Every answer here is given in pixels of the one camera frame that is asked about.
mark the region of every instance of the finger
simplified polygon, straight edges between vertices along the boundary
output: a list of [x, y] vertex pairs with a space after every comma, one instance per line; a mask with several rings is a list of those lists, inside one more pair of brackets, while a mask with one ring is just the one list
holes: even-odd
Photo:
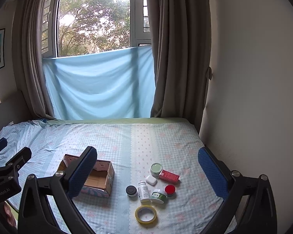
[[8, 217], [6, 220], [7, 220], [8, 224], [10, 224], [11, 226], [13, 226], [13, 220], [11, 218]]
[[11, 217], [12, 216], [12, 212], [11, 212], [11, 208], [9, 207], [9, 205], [8, 204], [6, 204], [6, 203], [4, 203], [4, 211], [5, 211], [5, 213], [9, 216], [9, 217]]
[[15, 218], [13, 216], [11, 218], [11, 226], [13, 226], [13, 227], [16, 226], [16, 220], [15, 220]]

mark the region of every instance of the black clamp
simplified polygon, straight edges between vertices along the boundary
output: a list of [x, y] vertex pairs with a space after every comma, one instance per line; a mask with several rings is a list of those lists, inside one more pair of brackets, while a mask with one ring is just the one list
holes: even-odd
[[[5, 138], [0, 139], [0, 151], [7, 146]], [[3, 167], [0, 167], [0, 203], [18, 194], [21, 187], [18, 182], [18, 171], [31, 158], [30, 148], [24, 147]]]
[[96, 149], [88, 146], [65, 170], [51, 177], [27, 177], [18, 218], [18, 233], [63, 234], [51, 210], [47, 195], [56, 205], [71, 233], [95, 234], [82, 217], [72, 198], [80, 193], [97, 159]]
[[276, 205], [268, 177], [265, 174], [258, 178], [245, 177], [239, 171], [230, 171], [208, 147], [204, 149], [227, 180], [229, 194], [201, 234], [225, 233], [245, 195], [248, 199], [241, 220], [230, 234], [276, 234]]

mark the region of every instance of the red box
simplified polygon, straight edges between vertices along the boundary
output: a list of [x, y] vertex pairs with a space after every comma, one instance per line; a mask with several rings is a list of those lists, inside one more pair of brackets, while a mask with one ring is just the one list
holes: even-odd
[[174, 173], [170, 173], [168, 171], [162, 170], [158, 177], [167, 182], [177, 184], [180, 176]]

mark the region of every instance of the checkered bedsheet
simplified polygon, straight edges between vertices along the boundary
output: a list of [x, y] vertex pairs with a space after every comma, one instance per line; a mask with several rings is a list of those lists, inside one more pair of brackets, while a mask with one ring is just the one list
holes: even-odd
[[[80, 193], [73, 199], [97, 234], [200, 233], [222, 203], [198, 163], [197, 153], [203, 143], [189, 123], [48, 125], [32, 121], [4, 127], [1, 137], [8, 139], [8, 147], [0, 153], [0, 166], [24, 146], [32, 150], [31, 160], [19, 171], [22, 187], [29, 174], [52, 176], [64, 154], [79, 156], [87, 146], [97, 149], [98, 159], [112, 162], [115, 176], [110, 197]], [[180, 184], [175, 198], [168, 198], [163, 205], [152, 204], [158, 220], [141, 225], [134, 217], [141, 203], [138, 198], [128, 197], [125, 189], [128, 185], [137, 187], [155, 162], [180, 175]], [[158, 180], [155, 187], [148, 188], [152, 191], [165, 186]], [[21, 193], [9, 201], [19, 208], [20, 199]], [[49, 201], [59, 226], [69, 233], [53, 198], [49, 197]], [[235, 226], [233, 218], [227, 232]]]

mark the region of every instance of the open cardboard box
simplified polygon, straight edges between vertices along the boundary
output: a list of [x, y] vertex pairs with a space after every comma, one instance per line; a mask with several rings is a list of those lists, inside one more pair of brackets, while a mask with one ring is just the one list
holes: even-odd
[[[57, 170], [64, 171], [77, 158], [77, 156], [65, 154]], [[114, 169], [112, 163], [110, 161], [97, 160], [81, 192], [99, 197], [108, 197], [111, 195], [113, 178]]]

